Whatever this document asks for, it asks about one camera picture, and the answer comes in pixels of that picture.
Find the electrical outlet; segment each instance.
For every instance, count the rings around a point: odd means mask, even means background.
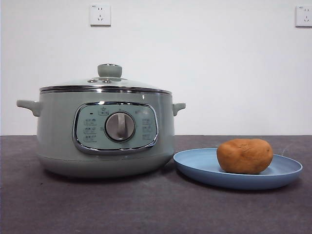
[[[91,26],[111,26],[111,6],[94,4],[90,6]]]
[[[312,27],[312,5],[296,7],[296,27]]]

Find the stainless steel rim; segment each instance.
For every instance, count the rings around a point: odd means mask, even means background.
[[[120,86],[93,86],[93,85],[66,85],[49,86],[39,89],[40,94],[47,93],[67,93],[67,92],[91,92],[91,93],[161,93],[172,94],[170,91],[151,88],[120,87]]]

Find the lid handle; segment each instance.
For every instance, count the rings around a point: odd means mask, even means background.
[[[121,77],[122,67],[116,64],[106,63],[97,66],[99,77]]]

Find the gray table surface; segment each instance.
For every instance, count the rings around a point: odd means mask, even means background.
[[[176,136],[176,151],[234,136]],[[303,164],[300,178],[266,191],[204,185],[175,169],[115,179],[68,179],[43,170],[35,136],[1,137],[2,234],[309,234],[312,136],[260,136]]]

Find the potato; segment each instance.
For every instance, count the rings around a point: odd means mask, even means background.
[[[222,143],[216,151],[220,167],[229,173],[257,174],[272,161],[271,145],[261,139],[233,139]]]

